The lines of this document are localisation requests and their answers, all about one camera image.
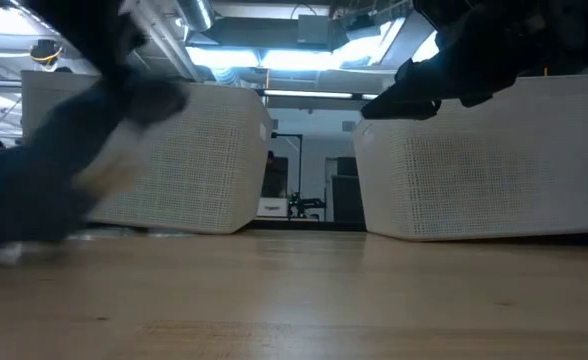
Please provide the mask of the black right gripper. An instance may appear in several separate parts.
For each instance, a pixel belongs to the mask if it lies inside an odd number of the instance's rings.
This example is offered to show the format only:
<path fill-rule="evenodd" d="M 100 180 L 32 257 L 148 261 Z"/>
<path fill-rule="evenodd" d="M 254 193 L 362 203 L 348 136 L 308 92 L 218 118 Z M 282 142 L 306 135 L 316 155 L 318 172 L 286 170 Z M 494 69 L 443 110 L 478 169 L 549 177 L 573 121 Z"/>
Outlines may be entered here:
<path fill-rule="evenodd" d="M 438 52 L 408 60 L 396 82 L 362 107 L 368 120 L 427 120 L 442 100 L 466 107 L 519 77 L 567 75 L 574 0 L 414 0 L 436 28 Z"/>

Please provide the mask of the blue grey sock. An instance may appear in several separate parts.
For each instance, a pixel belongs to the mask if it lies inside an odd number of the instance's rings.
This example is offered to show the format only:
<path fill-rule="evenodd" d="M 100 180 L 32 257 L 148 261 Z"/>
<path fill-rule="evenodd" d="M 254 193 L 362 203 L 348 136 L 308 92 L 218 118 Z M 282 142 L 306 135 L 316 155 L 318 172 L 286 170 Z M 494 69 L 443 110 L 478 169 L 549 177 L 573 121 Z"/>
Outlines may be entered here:
<path fill-rule="evenodd" d="M 56 177 L 70 176 L 96 158 L 124 110 L 103 80 L 56 105 L 20 148 L 27 166 L 51 170 Z"/>

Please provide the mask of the navy sock with teal patch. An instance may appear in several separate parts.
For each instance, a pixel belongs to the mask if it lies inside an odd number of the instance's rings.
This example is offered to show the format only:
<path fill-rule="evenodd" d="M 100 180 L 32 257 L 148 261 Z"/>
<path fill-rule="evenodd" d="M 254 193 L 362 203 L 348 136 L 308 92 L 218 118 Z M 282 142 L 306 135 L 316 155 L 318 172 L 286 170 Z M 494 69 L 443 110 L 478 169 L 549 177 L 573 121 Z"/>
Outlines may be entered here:
<path fill-rule="evenodd" d="M 0 152 L 0 247 L 61 242 L 82 227 L 97 200 L 73 178 L 96 155 L 28 145 Z"/>

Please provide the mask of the hanging black yellow device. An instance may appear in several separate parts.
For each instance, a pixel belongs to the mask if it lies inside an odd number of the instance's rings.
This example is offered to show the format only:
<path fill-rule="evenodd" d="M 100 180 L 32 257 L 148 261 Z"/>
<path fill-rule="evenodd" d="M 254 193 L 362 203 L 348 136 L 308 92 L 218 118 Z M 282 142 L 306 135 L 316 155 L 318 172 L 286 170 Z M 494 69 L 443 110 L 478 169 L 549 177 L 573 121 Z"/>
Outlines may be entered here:
<path fill-rule="evenodd" d="M 30 48 L 29 56 L 37 64 L 44 67 L 54 66 L 61 54 L 64 52 L 64 47 L 55 40 L 38 39 L 37 42 Z"/>

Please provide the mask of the fluorescent tube light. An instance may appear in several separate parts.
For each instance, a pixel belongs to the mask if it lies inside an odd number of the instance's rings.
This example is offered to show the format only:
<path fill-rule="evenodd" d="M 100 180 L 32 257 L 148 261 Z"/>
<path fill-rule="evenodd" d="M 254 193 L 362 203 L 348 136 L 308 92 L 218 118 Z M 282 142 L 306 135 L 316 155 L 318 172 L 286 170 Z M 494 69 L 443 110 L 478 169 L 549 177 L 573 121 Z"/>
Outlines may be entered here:
<path fill-rule="evenodd" d="M 377 94 L 344 93 L 344 92 L 320 92 L 320 91 L 296 91 L 261 89 L 256 90 L 258 94 L 266 97 L 300 97 L 300 98 L 321 98 L 339 100 L 373 100 Z"/>

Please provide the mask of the white perforated plastic basket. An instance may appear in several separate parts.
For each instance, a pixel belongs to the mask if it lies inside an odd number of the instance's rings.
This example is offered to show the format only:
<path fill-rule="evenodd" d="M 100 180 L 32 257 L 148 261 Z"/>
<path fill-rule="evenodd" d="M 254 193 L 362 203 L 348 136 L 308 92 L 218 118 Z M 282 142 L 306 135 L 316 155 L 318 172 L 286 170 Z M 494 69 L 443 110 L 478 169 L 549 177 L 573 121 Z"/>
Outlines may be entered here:
<path fill-rule="evenodd" d="M 428 120 L 363 120 L 368 231 L 414 241 L 588 232 L 588 75 L 521 78 Z"/>
<path fill-rule="evenodd" d="M 231 234 L 257 214 L 272 119 L 248 88 L 181 82 L 187 106 L 145 130 L 112 134 L 143 172 L 85 219 L 143 228 Z"/>

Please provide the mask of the grey ceiling box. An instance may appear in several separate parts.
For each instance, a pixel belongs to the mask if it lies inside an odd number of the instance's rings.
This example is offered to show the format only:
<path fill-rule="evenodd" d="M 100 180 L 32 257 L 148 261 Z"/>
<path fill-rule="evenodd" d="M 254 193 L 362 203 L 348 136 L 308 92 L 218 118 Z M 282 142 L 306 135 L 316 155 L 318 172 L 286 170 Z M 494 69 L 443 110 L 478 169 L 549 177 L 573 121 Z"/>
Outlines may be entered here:
<path fill-rule="evenodd" d="M 297 43 L 301 46 L 326 46 L 329 39 L 329 19 L 320 15 L 298 16 Z"/>

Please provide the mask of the dark cabinet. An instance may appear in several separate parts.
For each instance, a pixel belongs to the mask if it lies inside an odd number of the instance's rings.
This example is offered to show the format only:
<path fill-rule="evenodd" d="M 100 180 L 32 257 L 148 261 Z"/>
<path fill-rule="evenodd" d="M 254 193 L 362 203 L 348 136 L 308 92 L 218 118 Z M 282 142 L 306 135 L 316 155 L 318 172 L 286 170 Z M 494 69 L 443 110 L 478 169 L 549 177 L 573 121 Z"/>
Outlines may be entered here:
<path fill-rule="evenodd" d="M 336 173 L 331 176 L 334 221 L 364 224 L 362 196 L 356 159 L 337 158 Z"/>

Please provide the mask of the black pole stand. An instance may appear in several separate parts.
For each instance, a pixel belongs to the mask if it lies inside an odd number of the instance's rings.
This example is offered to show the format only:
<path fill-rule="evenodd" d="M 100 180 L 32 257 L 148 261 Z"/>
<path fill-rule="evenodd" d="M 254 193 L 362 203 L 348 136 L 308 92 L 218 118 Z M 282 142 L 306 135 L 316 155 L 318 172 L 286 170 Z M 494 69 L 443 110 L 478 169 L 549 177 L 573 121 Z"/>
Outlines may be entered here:
<path fill-rule="evenodd" d="M 303 140 L 302 134 L 291 134 L 291 133 L 278 133 L 273 131 L 271 133 L 272 139 L 277 138 L 296 138 L 299 141 L 297 147 L 298 151 L 298 180 L 297 180 L 297 191 L 289 197 L 289 211 L 294 215 L 295 218 L 304 218 L 305 210 L 302 207 L 302 163 L 303 163 Z"/>

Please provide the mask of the small black background robot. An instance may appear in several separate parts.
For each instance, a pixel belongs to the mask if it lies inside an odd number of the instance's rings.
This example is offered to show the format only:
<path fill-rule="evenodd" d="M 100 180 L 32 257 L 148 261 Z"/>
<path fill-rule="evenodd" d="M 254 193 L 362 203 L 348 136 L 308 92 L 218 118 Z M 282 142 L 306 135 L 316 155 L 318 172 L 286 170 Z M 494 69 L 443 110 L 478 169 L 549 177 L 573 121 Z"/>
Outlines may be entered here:
<path fill-rule="evenodd" d="M 320 216 L 310 210 L 325 210 L 326 203 L 320 198 L 302 198 L 299 192 L 288 197 L 288 218 L 320 220 Z"/>

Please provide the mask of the dark rectangular panel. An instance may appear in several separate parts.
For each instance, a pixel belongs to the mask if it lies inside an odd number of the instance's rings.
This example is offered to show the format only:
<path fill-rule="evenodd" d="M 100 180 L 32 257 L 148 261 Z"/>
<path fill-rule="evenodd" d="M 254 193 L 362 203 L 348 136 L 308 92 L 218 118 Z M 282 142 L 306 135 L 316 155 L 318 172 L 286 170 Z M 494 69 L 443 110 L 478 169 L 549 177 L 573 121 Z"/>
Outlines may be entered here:
<path fill-rule="evenodd" d="M 272 151 L 268 152 L 261 196 L 263 198 L 285 198 L 287 196 L 287 169 L 275 162 Z"/>

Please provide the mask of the white box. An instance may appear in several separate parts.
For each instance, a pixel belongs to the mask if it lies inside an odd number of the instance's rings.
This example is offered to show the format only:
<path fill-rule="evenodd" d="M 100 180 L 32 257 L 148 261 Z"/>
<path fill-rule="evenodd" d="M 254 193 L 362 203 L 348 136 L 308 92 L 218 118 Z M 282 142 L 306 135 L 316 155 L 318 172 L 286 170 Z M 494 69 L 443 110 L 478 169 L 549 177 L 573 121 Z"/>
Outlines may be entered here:
<path fill-rule="evenodd" d="M 259 199 L 258 217 L 284 217 L 289 213 L 289 200 L 287 198 L 264 198 Z"/>

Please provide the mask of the silver round air duct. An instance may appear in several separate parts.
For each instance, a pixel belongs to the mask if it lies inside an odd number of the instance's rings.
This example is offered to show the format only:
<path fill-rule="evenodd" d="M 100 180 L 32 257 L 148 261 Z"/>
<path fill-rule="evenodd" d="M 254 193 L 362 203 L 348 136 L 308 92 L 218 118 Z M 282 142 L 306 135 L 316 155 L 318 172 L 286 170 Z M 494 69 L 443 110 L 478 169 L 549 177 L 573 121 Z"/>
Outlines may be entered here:
<path fill-rule="evenodd" d="M 215 22 L 215 10 L 209 0 L 175 0 L 177 10 L 187 27 L 194 32 L 210 29 Z"/>

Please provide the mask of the dark rectangular air duct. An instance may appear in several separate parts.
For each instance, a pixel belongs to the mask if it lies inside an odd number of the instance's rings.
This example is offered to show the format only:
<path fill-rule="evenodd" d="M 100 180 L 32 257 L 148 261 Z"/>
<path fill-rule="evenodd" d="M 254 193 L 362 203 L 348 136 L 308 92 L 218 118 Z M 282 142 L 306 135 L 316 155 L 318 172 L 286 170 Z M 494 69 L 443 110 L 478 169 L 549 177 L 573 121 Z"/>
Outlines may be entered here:
<path fill-rule="evenodd" d="M 349 42 L 347 32 L 329 18 L 326 46 L 301 46 L 297 43 L 296 19 L 226 17 L 217 20 L 203 35 L 224 47 L 333 51 Z"/>

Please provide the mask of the black aluminium table frame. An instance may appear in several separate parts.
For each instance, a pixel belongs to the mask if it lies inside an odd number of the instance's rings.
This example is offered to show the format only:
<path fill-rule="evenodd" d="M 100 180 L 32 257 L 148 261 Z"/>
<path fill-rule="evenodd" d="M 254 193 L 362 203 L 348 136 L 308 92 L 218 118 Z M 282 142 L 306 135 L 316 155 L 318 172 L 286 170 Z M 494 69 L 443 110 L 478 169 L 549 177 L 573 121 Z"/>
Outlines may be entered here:
<path fill-rule="evenodd" d="M 310 219 L 254 219 L 243 230 L 366 232 L 364 223 L 319 222 Z"/>

